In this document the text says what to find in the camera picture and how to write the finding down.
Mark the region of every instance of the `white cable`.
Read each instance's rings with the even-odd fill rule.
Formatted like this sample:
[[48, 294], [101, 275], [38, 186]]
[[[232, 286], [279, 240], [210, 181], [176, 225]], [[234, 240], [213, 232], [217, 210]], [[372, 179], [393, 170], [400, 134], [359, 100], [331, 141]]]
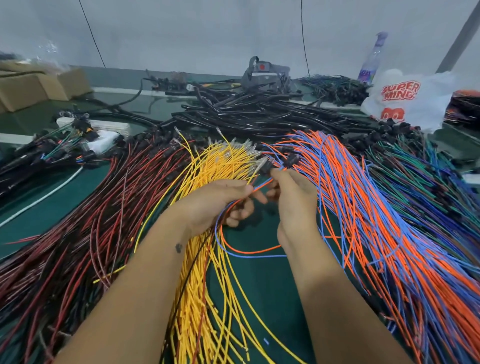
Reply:
[[5, 225], [5, 224], [8, 224], [10, 221], [12, 221], [14, 218], [18, 217], [19, 215], [21, 215], [22, 213], [24, 213], [26, 210], [32, 208], [33, 206], [39, 204], [40, 202], [42, 202], [43, 200], [45, 200], [47, 197], [50, 197], [52, 196], [56, 191], [58, 191], [60, 188], [62, 188], [63, 186], [65, 186], [66, 184], [68, 184], [71, 180], [73, 180], [76, 176], [78, 176], [78, 174], [82, 171], [83, 166], [80, 167], [78, 169], [77, 172], [75, 172], [73, 175], [70, 176], [69, 179], [67, 179], [64, 183], [62, 183], [60, 186], [58, 186], [57, 188], [55, 188], [54, 190], [50, 191], [49, 193], [47, 193], [45, 196], [39, 198], [38, 200], [36, 200], [35, 202], [32, 202], [31, 204], [29, 204], [28, 206], [22, 208], [20, 211], [14, 213], [12, 216], [10, 216], [8, 219], [6, 219], [5, 221], [3, 222], [0, 222], [0, 228]]

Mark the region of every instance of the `power strip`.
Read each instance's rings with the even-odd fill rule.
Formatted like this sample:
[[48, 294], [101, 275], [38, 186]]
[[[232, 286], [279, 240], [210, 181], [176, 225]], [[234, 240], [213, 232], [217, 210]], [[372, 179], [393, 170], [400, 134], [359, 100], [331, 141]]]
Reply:
[[[73, 118], [62, 117], [57, 119], [57, 125], [59, 127], [71, 124]], [[117, 132], [123, 135], [125, 138], [128, 138], [132, 134], [132, 128], [130, 124], [126, 122], [116, 122], [116, 121], [104, 121], [104, 120], [88, 120], [90, 125], [95, 129], [100, 130], [109, 130], [111, 132]]]

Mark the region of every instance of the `bottle label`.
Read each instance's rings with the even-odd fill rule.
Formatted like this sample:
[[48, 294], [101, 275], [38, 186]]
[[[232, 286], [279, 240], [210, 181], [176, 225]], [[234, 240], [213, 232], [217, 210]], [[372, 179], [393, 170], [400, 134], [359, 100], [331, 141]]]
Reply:
[[375, 77], [375, 72], [376, 71], [361, 70], [358, 79], [370, 85]]

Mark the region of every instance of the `spray bottle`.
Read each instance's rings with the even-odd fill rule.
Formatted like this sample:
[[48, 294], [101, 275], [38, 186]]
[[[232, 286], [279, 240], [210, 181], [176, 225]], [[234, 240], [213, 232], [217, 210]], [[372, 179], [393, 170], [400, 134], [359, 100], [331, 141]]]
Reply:
[[375, 47], [373, 47], [372, 51], [367, 57], [367, 60], [361, 67], [358, 79], [362, 82], [365, 82], [367, 85], [372, 84], [375, 73], [380, 66], [380, 51], [382, 50], [382, 46], [384, 45], [385, 39], [387, 39], [387, 37], [387, 32], [380, 32], [377, 34], [377, 41], [375, 42]]

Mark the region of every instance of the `left hand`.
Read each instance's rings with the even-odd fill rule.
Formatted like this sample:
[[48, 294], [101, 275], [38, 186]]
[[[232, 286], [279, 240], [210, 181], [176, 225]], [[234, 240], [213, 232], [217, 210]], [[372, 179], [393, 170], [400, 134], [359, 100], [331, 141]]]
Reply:
[[218, 180], [200, 187], [188, 196], [175, 202], [169, 209], [179, 214], [189, 230], [189, 236], [201, 234], [212, 226], [220, 212], [230, 202], [238, 203], [225, 219], [225, 223], [236, 227], [240, 220], [246, 219], [253, 212], [255, 197], [260, 203], [266, 204], [267, 198], [260, 191], [253, 192], [253, 186], [241, 180]]

